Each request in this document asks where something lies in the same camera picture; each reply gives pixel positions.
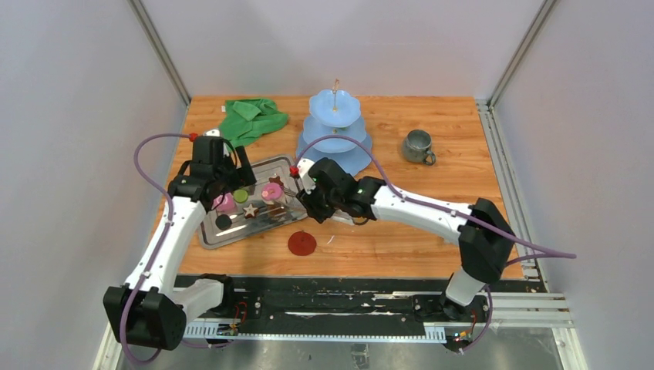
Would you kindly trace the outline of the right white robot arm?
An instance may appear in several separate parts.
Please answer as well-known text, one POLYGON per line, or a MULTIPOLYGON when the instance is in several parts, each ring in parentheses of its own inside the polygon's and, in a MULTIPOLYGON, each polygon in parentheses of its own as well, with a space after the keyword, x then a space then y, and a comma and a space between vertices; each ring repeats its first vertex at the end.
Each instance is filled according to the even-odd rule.
POLYGON ((347 224, 393 221, 428 231, 458 246, 461 266, 441 299, 443 315, 460 321, 474 296, 500 280, 514 247, 513 232, 495 204, 448 203, 395 188, 388 180, 356 180, 329 158, 300 160, 291 175, 302 183, 297 199, 309 217, 347 224))

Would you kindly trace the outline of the pink frosted donut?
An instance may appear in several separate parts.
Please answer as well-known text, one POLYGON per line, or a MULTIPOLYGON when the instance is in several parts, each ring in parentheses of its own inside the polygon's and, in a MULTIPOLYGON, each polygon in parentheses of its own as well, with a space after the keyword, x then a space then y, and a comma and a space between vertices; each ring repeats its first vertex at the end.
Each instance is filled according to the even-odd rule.
POLYGON ((267 183, 261 190, 261 199, 269 205, 285 204, 285 192, 278 183, 267 183))

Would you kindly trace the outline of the brown star cookie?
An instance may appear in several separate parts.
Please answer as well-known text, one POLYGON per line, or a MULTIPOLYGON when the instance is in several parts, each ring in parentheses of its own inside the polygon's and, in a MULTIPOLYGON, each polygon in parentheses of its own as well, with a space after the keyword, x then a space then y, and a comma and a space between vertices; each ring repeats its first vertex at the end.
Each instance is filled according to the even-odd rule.
POLYGON ((276 183, 281 188, 283 188, 285 186, 283 181, 281 180, 280 176, 270 177, 268 180, 269 180, 270 183, 276 183))

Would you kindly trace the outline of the steel rectangular tray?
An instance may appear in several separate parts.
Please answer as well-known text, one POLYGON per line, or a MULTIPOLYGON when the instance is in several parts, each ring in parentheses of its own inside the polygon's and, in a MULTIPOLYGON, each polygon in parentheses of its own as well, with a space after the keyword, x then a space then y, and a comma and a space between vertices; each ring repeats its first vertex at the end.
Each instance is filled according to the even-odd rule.
POLYGON ((269 205, 261 199, 261 190, 264 185, 270 183, 268 180, 270 177, 280 176, 285 185, 283 188, 295 192, 300 191, 299 181, 294 179, 289 172, 292 164, 293 159, 284 154, 253 163, 251 166, 257 182, 255 185, 243 188, 249 193, 248 201, 236 203, 237 207, 229 214, 217 213, 212 210, 198 228, 201 246, 207 250, 217 249, 247 237, 305 219, 307 217, 305 212, 274 204, 269 205), (243 208, 249 204, 258 207, 259 213, 257 217, 246 219, 243 215, 243 208), (214 221, 219 214, 227 214, 231 217, 232 226, 229 230, 221 231, 215 226, 214 221))

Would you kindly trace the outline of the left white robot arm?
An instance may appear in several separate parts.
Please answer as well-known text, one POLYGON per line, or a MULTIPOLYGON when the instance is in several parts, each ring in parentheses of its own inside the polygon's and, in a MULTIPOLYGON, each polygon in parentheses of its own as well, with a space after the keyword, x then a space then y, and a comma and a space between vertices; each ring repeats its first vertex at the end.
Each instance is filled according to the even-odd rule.
POLYGON ((191 239, 220 196, 255 184, 243 146, 221 136, 191 134, 192 156, 183 162, 167 187, 151 178, 165 207, 140 262, 119 287, 103 297, 110 326, 125 354, 131 345, 172 351, 189 323, 210 311, 230 317, 236 308, 234 282, 224 274, 203 274, 189 287, 175 291, 181 261, 191 239))

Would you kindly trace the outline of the steel serving tongs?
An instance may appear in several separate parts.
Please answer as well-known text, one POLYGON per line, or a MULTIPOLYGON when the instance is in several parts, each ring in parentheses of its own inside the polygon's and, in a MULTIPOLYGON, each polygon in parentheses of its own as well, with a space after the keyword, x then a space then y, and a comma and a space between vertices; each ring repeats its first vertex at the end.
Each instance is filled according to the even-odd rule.
POLYGON ((326 220, 334 220, 349 226, 355 225, 352 216, 349 216, 344 211, 337 210, 328 203, 320 203, 318 200, 309 198, 301 200, 297 192, 286 188, 283 188, 283 190, 285 192, 286 203, 276 203, 274 205, 305 212, 308 217, 312 218, 319 224, 324 223, 326 220))

